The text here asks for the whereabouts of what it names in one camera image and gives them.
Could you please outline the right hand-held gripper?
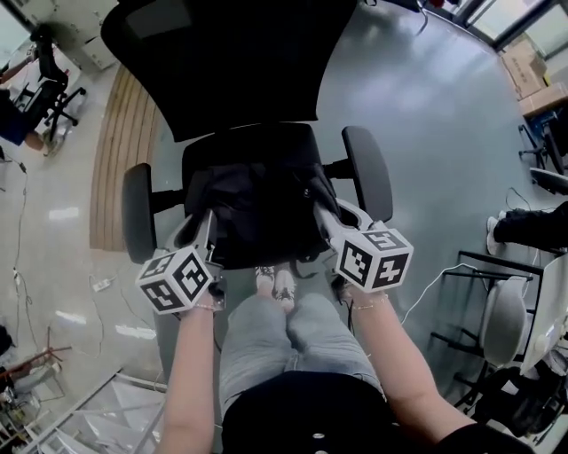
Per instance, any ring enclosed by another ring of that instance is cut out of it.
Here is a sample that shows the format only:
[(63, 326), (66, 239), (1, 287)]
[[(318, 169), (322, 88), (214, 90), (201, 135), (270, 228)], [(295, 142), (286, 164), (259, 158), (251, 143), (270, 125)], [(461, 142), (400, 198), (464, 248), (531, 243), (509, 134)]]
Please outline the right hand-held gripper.
[(371, 227), (369, 230), (342, 229), (337, 217), (325, 207), (313, 209), (321, 236), (337, 254), (334, 271), (370, 294), (400, 286), (411, 262), (414, 247), (396, 229), (383, 222), (373, 225), (371, 216), (349, 201), (337, 198), (341, 222), (350, 227)]

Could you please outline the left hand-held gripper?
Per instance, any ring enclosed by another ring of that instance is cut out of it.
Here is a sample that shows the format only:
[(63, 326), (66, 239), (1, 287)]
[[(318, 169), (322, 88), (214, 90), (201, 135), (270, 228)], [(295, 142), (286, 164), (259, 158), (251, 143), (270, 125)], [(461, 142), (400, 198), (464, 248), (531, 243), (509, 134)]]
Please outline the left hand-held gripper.
[(208, 209), (203, 215), (186, 217), (170, 234), (166, 246), (144, 263), (136, 286), (156, 314), (178, 316), (197, 307), (225, 308), (223, 267), (210, 260), (216, 243), (217, 217)]

